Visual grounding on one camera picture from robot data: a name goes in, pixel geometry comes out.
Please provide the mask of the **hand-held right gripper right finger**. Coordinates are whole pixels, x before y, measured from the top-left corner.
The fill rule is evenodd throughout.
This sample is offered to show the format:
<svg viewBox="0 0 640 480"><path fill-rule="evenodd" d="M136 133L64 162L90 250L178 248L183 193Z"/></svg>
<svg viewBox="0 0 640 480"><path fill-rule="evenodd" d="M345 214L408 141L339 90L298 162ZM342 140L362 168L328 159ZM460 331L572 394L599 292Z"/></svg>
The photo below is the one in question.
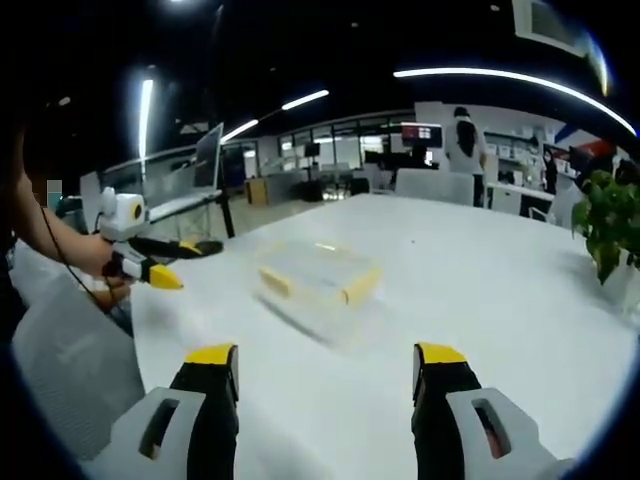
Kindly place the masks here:
<svg viewBox="0 0 640 480"><path fill-rule="evenodd" d="M480 385L467 359L446 345L414 345L412 433L420 479L562 479L538 425L495 388Z"/></svg>

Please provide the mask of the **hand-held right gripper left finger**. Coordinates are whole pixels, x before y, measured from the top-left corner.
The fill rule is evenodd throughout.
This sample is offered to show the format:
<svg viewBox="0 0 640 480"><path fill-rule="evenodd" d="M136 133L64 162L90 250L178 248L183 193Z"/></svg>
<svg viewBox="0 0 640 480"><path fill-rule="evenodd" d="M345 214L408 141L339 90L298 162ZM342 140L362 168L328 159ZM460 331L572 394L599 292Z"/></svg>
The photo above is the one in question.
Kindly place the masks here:
<svg viewBox="0 0 640 480"><path fill-rule="evenodd" d="M88 479L232 479L239 431L238 346L189 353L168 388L156 387L113 425L82 464Z"/></svg>

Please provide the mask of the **person's left hand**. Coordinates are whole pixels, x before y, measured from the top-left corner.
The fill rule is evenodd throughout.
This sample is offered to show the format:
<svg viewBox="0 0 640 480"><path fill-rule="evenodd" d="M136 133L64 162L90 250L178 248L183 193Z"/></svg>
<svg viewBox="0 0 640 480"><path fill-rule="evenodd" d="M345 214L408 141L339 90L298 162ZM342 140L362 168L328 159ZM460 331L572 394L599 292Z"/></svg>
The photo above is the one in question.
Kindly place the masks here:
<svg viewBox="0 0 640 480"><path fill-rule="evenodd" d="M100 235L88 235L85 238L86 258L81 269L100 280L104 286L92 291L96 304L104 311L109 312L130 294L131 281L122 277L105 277L103 268L111 260L112 246Z"/></svg>

